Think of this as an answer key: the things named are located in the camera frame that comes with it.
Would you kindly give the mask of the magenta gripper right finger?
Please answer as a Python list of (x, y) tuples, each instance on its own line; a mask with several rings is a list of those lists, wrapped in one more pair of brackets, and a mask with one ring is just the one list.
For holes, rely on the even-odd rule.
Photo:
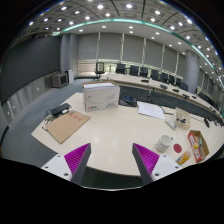
[(147, 185), (151, 183), (153, 181), (151, 177), (152, 171), (159, 160), (159, 155), (137, 143), (134, 143), (132, 146), (132, 154), (138, 166), (143, 184)]

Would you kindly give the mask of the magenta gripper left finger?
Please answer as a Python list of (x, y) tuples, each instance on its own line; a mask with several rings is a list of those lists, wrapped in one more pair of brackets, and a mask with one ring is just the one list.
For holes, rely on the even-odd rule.
[(91, 144), (87, 143), (64, 156), (66, 163), (72, 173), (72, 183), (77, 185), (81, 183), (90, 155)]

